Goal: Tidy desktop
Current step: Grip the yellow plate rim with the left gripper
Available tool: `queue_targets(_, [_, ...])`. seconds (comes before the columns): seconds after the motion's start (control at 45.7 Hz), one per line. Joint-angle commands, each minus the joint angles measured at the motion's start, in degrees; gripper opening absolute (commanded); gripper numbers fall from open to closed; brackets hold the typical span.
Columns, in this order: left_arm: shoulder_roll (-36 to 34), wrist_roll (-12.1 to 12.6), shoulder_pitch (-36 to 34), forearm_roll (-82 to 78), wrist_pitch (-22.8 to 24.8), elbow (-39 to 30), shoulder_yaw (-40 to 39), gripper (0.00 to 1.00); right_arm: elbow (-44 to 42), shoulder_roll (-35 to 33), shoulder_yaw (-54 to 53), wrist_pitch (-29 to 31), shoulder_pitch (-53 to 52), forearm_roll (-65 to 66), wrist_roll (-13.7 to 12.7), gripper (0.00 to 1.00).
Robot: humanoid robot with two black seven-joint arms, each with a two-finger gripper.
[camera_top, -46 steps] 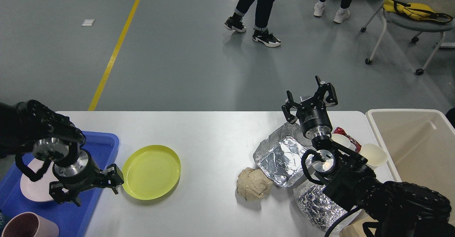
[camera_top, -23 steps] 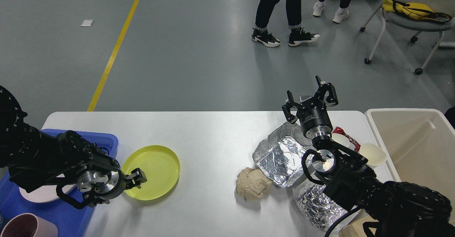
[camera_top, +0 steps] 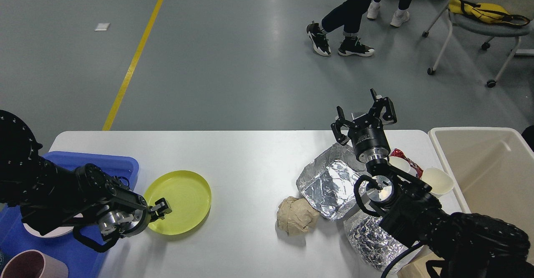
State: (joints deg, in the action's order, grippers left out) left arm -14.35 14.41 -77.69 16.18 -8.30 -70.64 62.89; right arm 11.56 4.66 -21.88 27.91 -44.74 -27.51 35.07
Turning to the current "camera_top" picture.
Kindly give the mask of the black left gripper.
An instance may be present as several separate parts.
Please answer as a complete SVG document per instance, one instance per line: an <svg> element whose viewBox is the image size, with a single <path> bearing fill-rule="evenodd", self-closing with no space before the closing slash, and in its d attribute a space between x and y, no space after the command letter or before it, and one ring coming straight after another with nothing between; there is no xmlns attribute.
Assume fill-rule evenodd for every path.
<svg viewBox="0 0 534 278"><path fill-rule="evenodd" d="M103 207L98 212L98 227L103 239L109 239L113 233L121 238L130 238L143 232L150 222L165 219L172 212L166 198L157 200L154 206L131 212L111 210Z"/></svg>

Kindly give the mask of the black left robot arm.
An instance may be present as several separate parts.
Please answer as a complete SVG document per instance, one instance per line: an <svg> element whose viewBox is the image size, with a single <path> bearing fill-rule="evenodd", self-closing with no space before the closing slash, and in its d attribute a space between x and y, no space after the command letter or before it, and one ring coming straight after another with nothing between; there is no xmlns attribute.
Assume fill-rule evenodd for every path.
<svg viewBox="0 0 534 278"><path fill-rule="evenodd" d="M1 202L19 206L22 222L41 235L73 227L78 242L104 253L172 212L165 198L150 206L95 164L68 170L40 156L42 145L11 112L0 111L0 133Z"/></svg>

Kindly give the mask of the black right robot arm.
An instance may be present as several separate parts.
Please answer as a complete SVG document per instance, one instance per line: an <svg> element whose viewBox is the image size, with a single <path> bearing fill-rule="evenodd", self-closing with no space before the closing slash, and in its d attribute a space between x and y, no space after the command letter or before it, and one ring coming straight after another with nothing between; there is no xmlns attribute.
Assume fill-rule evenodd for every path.
<svg viewBox="0 0 534 278"><path fill-rule="evenodd" d="M427 246L438 260L426 262L431 278L532 278L527 261L530 242L517 226L478 213L442 210L432 187L393 166L384 124L395 124L394 104L372 88L367 113L347 120L340 106L331 124L340 145L351 142L356 159L366 166L353 186L355 202L365 214L379 217L379 226L407 247L382 272L385 278L400 260Z"/></svg>

